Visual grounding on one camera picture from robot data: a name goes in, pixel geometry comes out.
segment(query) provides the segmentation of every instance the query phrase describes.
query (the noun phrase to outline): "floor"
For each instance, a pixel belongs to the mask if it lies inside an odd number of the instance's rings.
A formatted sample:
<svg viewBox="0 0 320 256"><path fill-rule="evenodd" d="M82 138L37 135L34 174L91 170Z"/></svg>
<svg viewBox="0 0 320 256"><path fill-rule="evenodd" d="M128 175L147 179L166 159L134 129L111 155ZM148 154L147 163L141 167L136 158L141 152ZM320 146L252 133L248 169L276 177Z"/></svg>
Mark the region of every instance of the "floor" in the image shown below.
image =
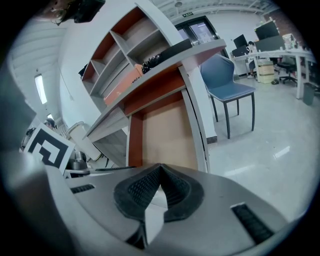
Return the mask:
<svg viewBox="0 0 320 256"><path fill-rule="evenodd" d="M239 100L239 116L237 102L228 103L230 139L223 104L216 100L210 171L246 187L292 221L306 210L319 178L320 100L304 104L290 82L262 84L245 77L237 83L256 88L254 131L251 97Z"/></svg>

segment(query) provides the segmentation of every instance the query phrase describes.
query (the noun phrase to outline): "shelf unit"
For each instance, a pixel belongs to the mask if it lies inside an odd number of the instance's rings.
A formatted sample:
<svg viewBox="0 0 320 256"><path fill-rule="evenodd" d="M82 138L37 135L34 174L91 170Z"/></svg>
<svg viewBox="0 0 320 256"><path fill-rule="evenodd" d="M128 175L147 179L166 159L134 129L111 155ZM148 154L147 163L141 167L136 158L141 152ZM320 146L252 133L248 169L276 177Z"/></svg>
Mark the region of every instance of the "shelf unit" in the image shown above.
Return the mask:
<svg viewBox="0 0 320 256"><path fill-rule="evenodd" d="M157 25L138 6L123 16L98 45L82 78L99 111L104 111L104 98L135 64L143 64L169 46Z"/></svg>
<svg viewBox="0 0 320 256"><path fill-rule="evenodd" d="M82 77L82 83L99 111L103 113L107 109L104 98L135 68L135 64L143 64L169 46L160 28L138 6L124 15L97 46ZM127 143L124 127L128 126L129 120L119 107L115 111L119 120L112 127L104 127L106 136L94 143L114 163L124 166Z"/></svg>
<svg viewBox="0 0 320 256"><path fill-rule="evenodd" d="M144 74L140 79L136 80L124 93L122 93L115 101L113 101L99 116L99 118L94 122L91 128L87 131L86 136L97 128L99 124L117 107L123 106L125 109L126 102L131 98L142 99L141 90L148 87L162 88L164 85L172 81L177 75L178 67L182 64L186 72L189 72L201 63L206 61L209 57L218 53L226 47L224 40L219 39L211 41L205 44L197 45L186 51L180 52L175 56L165 60L164 62L157 65L155 68L151 69L148 73ZM165 78L159 78L164 74L169 74Z"/></svg>

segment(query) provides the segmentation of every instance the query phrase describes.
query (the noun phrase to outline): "vent grille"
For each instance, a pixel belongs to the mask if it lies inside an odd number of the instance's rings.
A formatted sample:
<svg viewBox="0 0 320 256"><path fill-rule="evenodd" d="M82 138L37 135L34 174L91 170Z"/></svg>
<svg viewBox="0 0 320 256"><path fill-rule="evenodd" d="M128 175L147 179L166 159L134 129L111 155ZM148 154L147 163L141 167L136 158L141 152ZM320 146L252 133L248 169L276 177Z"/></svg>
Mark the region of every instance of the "vent grille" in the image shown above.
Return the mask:
<svg viewBox="0 0 320 256"><path fill-rule="evenodd" d="M87 190L92 190L94 188L95 187L93 185L87 184L87 185L82 185L82 186L76 186L76 187L73 187L70 189L71 189L72 193L76 194L76 193L84 192Z"/></svg>
<svg viewBox="0 0 320 256"><path fill-rule="evenodd" d="M256 244L262 243L274 234L245 203L232 206L231 210Z"/></svg>

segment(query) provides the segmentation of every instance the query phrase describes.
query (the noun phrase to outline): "blue chair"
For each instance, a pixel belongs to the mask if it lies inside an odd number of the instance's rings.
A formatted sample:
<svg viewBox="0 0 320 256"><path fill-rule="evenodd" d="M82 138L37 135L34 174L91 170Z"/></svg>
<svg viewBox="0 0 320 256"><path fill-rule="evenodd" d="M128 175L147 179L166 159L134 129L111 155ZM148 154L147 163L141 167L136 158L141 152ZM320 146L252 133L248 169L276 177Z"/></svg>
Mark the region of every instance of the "blue chair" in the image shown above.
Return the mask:
<svg viewBox="0 0 320 256"><path fill-rule="evenodd" d="M218 115L215 105L216 98L224 106L226 130L230 139L230 123L227 103L236 100L237 114L239 115L239 99L251 96L252 99L252 131L255 128L255 88L234 82L234 63L219 54L216 54L204 62L200 72L206 89L211 96L215 119L218 122Z"/></svg>

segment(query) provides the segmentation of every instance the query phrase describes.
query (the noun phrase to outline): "orange box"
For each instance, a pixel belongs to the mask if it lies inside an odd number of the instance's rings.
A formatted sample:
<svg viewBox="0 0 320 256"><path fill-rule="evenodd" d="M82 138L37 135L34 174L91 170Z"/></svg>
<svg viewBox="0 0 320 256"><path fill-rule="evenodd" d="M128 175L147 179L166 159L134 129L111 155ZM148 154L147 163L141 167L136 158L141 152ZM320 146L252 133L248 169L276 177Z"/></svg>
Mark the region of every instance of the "orange box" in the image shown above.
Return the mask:
<svg viewBox="0 0 320 256"><path fill-rule="evenodd" d="M143 75L142 73L142 65L135 64L134 69L130 71L118 84L117 86L110 92L108 96L104 98L104 103L109 106L116 98L119 97L120 94L125 92L132 82Z"/></svg>

